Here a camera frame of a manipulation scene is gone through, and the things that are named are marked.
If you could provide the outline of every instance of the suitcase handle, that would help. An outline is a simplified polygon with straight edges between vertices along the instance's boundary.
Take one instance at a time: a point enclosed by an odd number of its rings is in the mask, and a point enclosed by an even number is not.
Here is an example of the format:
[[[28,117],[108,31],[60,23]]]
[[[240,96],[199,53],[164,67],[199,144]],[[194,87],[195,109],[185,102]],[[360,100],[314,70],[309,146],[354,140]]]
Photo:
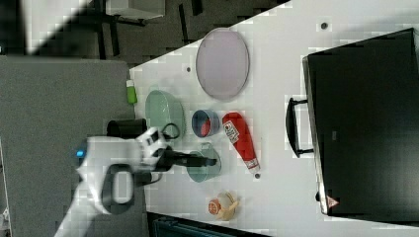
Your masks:
[[[299,158],[299,155],[304,153],[311,153],[314,152],[313,149],[301,150],[299,149],[298,143],[298,128],[296,126],[296,117],[295,117],[295,106],[306,104],[307,100],[296,101],[293,98],[290,98],[289,105],[287,107],[287,115],[286,115],[286,128],[287,128],[287,136],[295,153],[296,157]]]

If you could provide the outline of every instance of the green bowl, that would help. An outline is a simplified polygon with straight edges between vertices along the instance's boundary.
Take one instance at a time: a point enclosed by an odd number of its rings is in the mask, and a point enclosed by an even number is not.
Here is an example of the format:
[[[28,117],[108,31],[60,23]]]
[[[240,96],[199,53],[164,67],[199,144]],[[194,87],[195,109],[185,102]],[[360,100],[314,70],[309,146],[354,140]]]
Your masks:
[[[192,151],[190,154],[216,159],[216,164],[213,166],[187,167],[188,175],[193,181],[201,183],[219,175],[221,171],[221,159],[210,143],[203,143],[201,151]]]
[[[182,104],[170,93],[154,90],[148,94],[145,101],[145,117],[148,127],[162,129],[168,123],[175,123],[180,130],[178,137],[185,134],[185,115]],[[173,126],[168,126],[165,132],[171,136],[177,135]]]

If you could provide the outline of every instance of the light blue bowl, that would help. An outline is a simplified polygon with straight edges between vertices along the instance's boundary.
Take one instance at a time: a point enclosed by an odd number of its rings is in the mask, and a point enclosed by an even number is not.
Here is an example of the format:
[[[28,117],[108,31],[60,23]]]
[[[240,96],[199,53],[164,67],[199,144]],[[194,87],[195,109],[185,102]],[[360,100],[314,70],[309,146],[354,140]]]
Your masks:
[[[207,119],[210,122],[209,133],[206,135],[201,134],[201,128],[206,123]],[[197,137],[207,137],[216,134],[219,130],[219,118],[214,111],[199,110],[192,116],[192,131]]]
[[[145,117],[148,127],[162,129],[168,123],[175,123],[180,130],[178,139],[185,134],[185,115],[182,104],[170,93],[154,90],[148,94],[145,101]],[[176,136],[177,130],[168,126],[165,132]]]

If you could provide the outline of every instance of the warning label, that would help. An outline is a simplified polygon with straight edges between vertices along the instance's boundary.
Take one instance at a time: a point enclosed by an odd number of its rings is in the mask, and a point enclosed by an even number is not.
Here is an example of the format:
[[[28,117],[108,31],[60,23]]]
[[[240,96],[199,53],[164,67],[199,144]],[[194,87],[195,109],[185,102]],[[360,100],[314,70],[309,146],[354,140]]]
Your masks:
[[[329,206],[329,208],[332,208],[333,206],[339,204],[339,201],[333,199],[332,197],[326,196],[327,198],[327,206]]]

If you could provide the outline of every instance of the gray wall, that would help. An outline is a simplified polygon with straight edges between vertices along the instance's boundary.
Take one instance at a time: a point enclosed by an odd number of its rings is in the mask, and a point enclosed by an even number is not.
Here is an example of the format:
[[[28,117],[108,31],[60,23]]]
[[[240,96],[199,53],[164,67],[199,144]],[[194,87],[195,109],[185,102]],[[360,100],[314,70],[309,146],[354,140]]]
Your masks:
[[[53,236],[77,182],[74,150],[133,119],[123,62],[0,57],[0,138],[13,237]],[[143,189],[135,206],[100,216],[88,236],[147,236]]]

